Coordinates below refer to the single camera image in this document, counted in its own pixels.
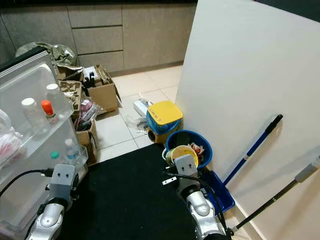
plastic bag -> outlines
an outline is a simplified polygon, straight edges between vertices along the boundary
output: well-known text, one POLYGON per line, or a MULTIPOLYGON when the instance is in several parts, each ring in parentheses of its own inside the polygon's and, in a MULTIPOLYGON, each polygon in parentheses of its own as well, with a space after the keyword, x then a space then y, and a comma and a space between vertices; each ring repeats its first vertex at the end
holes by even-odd
POLYGON ((13 127, 8 133, 0 136, 0 169, 9 157, 16 158, 24 152, 23 149, 20 149, 23 143, 22 138, 23 135, 16 132, 13 127))
POLYGON ((145 97, 142 95, 141 92, 139 92, 138 100, 141 101, 147 108, 153 104, 151 101, 148 101, 147 99, 145 99, 145 97))
POLYGON ((90 122, 98 115, 104 114, 106 111, 98 104, 96 104, 91 97, 85 96, 81 102, 80 114, 75 122, 76 131, 85 131, 90 128, 90 122))
POLYGON ((133 117, 133 116, 126 116, 124 118, 126 125, 130 128, 137 129, 137 133, 144 132, 147 133, 147 118, 140 116, 140 117, 133 117))
POLYGON ((51 57, 52 64, 55 65, 71 65, 75 66, 77 64, 77 55, 70 47, 61 44, 49 44, 46 42, 30 42, 16 50, 15 57, 19 57, 22 54, 34 49, 36 47, 44 47, 51 57))

white bottle cap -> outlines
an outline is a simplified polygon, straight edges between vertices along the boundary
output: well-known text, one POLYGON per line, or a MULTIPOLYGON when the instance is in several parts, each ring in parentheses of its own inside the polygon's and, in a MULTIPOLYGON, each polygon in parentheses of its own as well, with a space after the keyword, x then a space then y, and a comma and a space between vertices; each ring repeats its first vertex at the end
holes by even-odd
POLYGON ((47 90, 56 90, 58 88, 58 84, 52 83, 45 87, 47 90))
POLYGON ((23 99, 21 104, 26 109, 33 108, 37 105, 36 101, 32 97, 23 99))
POLYGON ((66 139, 66 140, 64 141, 64 143, 65 143, 65 145, 67 145, 68 147, 71 147, 71 146, 74 144, 74 142, 72 141, 71 138, 66 139))

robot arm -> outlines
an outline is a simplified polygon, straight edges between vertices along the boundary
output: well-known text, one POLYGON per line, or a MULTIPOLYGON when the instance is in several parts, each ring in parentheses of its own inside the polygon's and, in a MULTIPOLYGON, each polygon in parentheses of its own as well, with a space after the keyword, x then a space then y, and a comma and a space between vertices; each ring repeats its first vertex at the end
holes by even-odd
POLYGON ((61 231, 65 211, 71 208, 71 195, 78 183, 78 175, 73 165, 57 164, 54 167, 50 185, 49 201, 43 213, 35 220, 27 240, 55 240, 61 231))
MULTIPOLYGON (((174 160, 178 174, 197 177, 198 170, 191 155, 177 157, 174 160)), ((180 178, 177 194, 187 204, 195 221, 195 232, 198 240, 208 239, 210 235, 224 235, 215 217, 213 204, 205 198, 200 190, 199 182, 191 179, 180 178)))

tile floor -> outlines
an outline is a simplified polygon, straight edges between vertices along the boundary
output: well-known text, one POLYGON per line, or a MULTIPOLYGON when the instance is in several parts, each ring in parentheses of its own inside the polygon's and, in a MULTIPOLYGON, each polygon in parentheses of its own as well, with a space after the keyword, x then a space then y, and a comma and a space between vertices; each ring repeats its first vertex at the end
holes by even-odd
POLYGON ((139 93, 153 103, 174 102, 181 71, 182 66, 174 66, 112 78, 122 103, 118 111, 106 113, 96 120, 98 163, 152 144, 148 135, 128 127, 125 119, 127 116, 139 117, 133 107, 139 93))

black mat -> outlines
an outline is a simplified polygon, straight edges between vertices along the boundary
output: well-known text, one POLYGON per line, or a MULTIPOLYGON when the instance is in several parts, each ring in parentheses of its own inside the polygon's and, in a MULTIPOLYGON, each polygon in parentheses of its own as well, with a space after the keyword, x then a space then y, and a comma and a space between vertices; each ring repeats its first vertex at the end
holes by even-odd
POLYGON ((195 240, 187 207, 162 186, 156 144, 89 167, 58 240, 195 240))

